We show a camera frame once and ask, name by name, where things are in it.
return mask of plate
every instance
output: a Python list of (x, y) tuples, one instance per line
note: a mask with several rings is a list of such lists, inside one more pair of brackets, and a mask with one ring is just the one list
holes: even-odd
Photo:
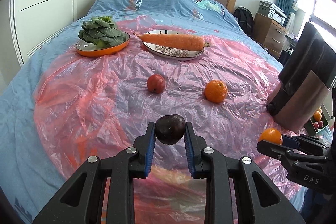
[[(177, 32), (177, 31), (172, 31), (172, 30), (154, 30), (154, 31), (149, 31), (147, 33), (185, 34), (182, 32)], [(160, 45), (155, 45), (155, 44), (151, 44), (147, 42), (142, 42), (142, 43), (151, 53), (155, 55), (165, 57), (165, 58), (175, 59), (179, 61), (188, 61), (188, 60), (195, 59), (196, 57), (200, 56), (204, 52), (204, 49), (201, 51), (193, 52), (193, 51), (181, 50), (178, 48), (163, 47)]]
[(93, 43), (85, 42), (84, 40), (79, 40), (76, 44), (77, 52), (85, 57), (100, 57), (107, 54), (115, 54), (116, 52), (121, 51), (128, 45), (129, 42), (129, 34), (126, 33), (126, 41), (118, 46), (109, 46), (107, 48), (98, 48)]

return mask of plastic bag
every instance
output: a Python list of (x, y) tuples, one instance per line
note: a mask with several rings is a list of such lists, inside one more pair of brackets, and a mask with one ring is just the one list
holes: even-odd
[[(275, 68), (242, 43), (215, 36), (206, 37), (211, 47), (194, 60), (161, 58), (132, 33), (187, 30), (156, 25), (146, 16), (120, 21), (118, 26), (131, 34), (124, 50), (92, 59), (71, 47), (54, 60), (35, 90), (34, 120), (41, 143), (65, 178), (90, 155), (111, 157), (131, 146), (148, 122), (179, 114), (224, 155), (252, 157), (288, 199), (299, 190), (286, 179), (279, 161), (256, 150), (264, 129), (282, 130), (266, 111), (267, 96), (278, 84)], [(147, 90), (147, 79), (155, 73), (166, 81), (162, 94)], [(221, 104), (203, 95), (214, 79), (228, 86)], [(205, 180), (193, 180), (188, 173), (183, 140), (173, 146), (157, 141), (149, 178), (134, 182), (136, 222), (201, 224), (205, 188)]]

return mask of white patterned plate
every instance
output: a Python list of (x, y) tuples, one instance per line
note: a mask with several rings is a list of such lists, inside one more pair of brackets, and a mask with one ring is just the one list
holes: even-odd
[[(182, 32), (176, 32), (172, 30), (154, 30), (154, 31), (149, 31), (147, 33), (167, 33), (167, 34), (184, 34)], [(153, 54), (165, 57), (165, 58), (171, 58), (179, 61), (188, 61), (195, 59), (196, 57), (200, 56), (203, 52), (204, 49), (198, 52), (193, 52), (193, 51), (186, 51), (186, 50), (181, 50), (178, 48), (169, 48), (169, 47), (163, 47), (151, 43), (146, 43), (143, 42), (145, 47)]]

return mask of orange plate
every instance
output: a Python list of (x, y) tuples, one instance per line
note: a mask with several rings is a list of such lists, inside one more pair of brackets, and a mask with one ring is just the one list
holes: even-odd
[(107, 54), (115, 54), (116, 52), (119, 52), (121, 51), (123, 48), (125, 48), (127, 45), (128, 45), (128, 42), (129, 42), (129, 34), (128, 33), (125, 33), (128, 37), (128, 39), (118, 45), (118, 46), (110, 46), (108, 48), (103, 48), (103, 49), (97, 49), (97, 46), (93, 43), (87, 43), (83, 40), (79, 40), (76, 44), (76, 49), (77, 49), (77, 52), (82, 55), (82, 56), (85, 56), (85, 57), (100, 57), (100, 56), (103, 56), (103, 55), (107, 55)]

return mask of bed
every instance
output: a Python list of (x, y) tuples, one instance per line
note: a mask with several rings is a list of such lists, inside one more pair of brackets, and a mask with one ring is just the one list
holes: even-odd
[[(88, 156), (113, 156), (144, 134), (148, 122), (174, 113), (225, 155), (253, 157), (300, 208), (304, 190), (255, 148), (263, 129), (281, 130), (265, 105), (282, 65), (243, 33), (230, 14), (234, 7), (235, 0), (97, 0), (30, 58), (0, 98), (0, 186), (25, 223)], [(181, 62), (153, 55), (131, 35), (115, 55), (81, 57), (74, 48), (81, 23), (99, 15), (112, 15), (130, 34), (172, 29), (204, 35), (212, 45)], [(159, 96), (146, 92), (154, 73), (167, 83)], [(212, 79), (228, 84), (223, 105), (202, 95)], [(157, 144), (150, 177), (134, 183), (137, 223), (203, 222), (205, 182), (191, 180), (184, 151), (182, 141)]]

